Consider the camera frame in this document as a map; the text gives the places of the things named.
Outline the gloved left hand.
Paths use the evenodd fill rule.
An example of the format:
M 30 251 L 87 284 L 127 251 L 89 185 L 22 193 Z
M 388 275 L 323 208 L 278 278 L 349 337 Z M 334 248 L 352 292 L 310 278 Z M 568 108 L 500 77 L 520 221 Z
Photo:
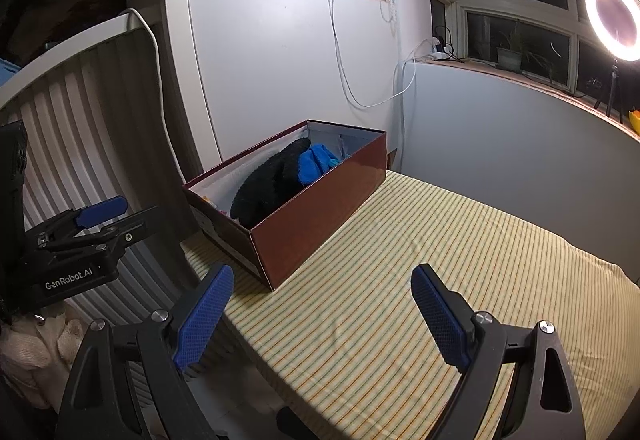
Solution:
M 67 302 L 3 324 L 1 371 L 9 386 L 34 408 L 57 413 L 87 328 Z

